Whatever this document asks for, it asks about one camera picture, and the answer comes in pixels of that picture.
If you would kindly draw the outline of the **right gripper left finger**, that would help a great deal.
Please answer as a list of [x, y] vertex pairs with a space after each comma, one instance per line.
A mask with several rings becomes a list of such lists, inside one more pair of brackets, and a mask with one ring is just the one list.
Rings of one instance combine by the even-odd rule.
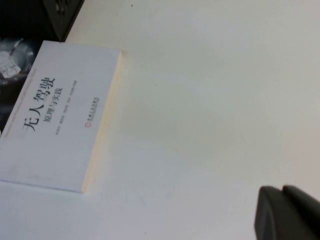
[[259, 189], [254, 221], [258, 240], [318, 240], [320, 220], [304, 220], [283, 189]]

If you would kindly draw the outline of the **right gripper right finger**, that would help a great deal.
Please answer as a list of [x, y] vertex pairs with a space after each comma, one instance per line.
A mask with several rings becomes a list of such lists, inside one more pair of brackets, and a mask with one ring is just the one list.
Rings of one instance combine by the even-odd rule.
[[282, 191], [304, 220], [320, 219], [320, 202], [317, 199], [293, 185], [283, 186]]

